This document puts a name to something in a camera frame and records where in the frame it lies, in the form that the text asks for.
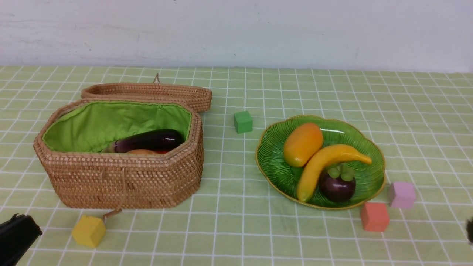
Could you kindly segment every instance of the white wall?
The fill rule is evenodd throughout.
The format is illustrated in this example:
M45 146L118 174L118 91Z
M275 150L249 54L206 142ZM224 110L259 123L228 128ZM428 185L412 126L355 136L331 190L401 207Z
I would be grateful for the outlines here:
M473 0L0 0L0 64L473 72Z

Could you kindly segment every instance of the orange fruit in basket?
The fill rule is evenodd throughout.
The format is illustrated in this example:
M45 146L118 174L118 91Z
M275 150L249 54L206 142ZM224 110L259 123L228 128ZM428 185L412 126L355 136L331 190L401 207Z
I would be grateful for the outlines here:
M131 154L158 154L157 152L150 151L150 150L145 150L145 149L131 150L131 151L128 151L127 153L131 153Z

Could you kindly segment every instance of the green cube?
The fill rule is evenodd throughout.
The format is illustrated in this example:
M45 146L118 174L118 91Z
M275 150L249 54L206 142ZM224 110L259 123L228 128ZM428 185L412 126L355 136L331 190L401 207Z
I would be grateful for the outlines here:
M253 130L253 118L248 111L234 113L233 124L238 134L251 132Z

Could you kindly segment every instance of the green fabric lining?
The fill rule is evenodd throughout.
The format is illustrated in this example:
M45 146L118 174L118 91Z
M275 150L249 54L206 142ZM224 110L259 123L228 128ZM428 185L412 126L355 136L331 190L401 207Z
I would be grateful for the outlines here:
M187 140L192 114L176 104L94 101L54 122L44 143L59 152L100 152L111 142L143 132L172 128Z

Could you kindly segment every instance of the wooden block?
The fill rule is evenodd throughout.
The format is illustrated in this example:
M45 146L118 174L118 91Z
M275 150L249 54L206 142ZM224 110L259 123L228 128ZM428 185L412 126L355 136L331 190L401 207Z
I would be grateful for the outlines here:
M408 182L394 182L388 190L392 208L410 209L416 200L414 185Z
M233 114L233 124L238 134L253 130L253 118L248 111Z
M390 222L385 203L365 203L360 210L360 216L366 231L383 232Z
M102 219L83 215L79 222L72 229L72 237L79 245L89 248L96 248L102 238L104 238L107 229Z

